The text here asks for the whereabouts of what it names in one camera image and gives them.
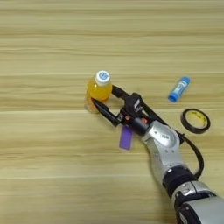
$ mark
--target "blue tube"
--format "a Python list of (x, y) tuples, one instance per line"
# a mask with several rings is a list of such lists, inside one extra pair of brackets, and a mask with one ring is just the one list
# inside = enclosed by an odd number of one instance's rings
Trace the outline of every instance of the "blue tube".
[(178, 85), (171, 91), (168, 99), (171, 102), (177, 102), (190, 83), (191, 79), (189, 77), (182, 77), (181, 80), (178, 82)]

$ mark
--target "wooden table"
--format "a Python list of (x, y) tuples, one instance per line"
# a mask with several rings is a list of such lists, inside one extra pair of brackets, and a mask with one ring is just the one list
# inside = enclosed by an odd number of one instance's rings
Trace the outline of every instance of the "wooden table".
[[(138, 137), (120, 150), (121, 127), (83, 108), (100, 69), (199, 146), (201, 180), (224, 196), (223, 24), (221, 0), (1, 0), (0, 223), (175, 223)], [(192, 85), (171, 104), (186, 74)], [(191, 107), (210, 116), (206, 134), (182, 127)], [(194, 171), (193, 152), (181, 151)]]

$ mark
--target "black tape roll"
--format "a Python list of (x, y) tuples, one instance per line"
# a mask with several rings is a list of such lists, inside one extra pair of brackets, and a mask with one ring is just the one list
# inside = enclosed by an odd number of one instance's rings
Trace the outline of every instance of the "black tape roll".
[[(202, 126), (201, 128), (195, 127), (193, 125), (191, 125), (188, 121), (187, 121), (187, 113), (191, 113), (194, 116), (197, 116), (199, 119), (203, 120), (203, 122), (205, 123), (204, 126)], [(196, 109), (196, 108), (188, 108), (186, 109), (182, 115), (181, 115), (181, 122), (184, 125), (184, 127), (188, 130), (190, 130), (192, 133), (195, 134), (203, 134), (204, 132), (206, 132), (210, 126), (211, 126), (211, 122), (209, 117), (202, 111)]]

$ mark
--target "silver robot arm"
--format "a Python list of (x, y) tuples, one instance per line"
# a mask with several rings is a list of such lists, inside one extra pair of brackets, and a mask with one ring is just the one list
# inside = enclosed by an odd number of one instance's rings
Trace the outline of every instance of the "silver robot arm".
[(223, 224), (224, 199), (191, 173), (179, 152), (179, 135), (154, 121), (143, 141), (150, 150), (152, 169), (176, 211), (178, 224)]

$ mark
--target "orange juice bottle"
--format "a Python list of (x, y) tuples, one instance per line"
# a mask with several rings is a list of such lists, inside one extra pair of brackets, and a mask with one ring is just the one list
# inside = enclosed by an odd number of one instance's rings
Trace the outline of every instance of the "orange juice bottle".
[(99, 113), (91, 98), (106, 102), (112, 93), (110, 75), (106, 71), (99, 71), (87, 84), (85, 108), (92, 113)]

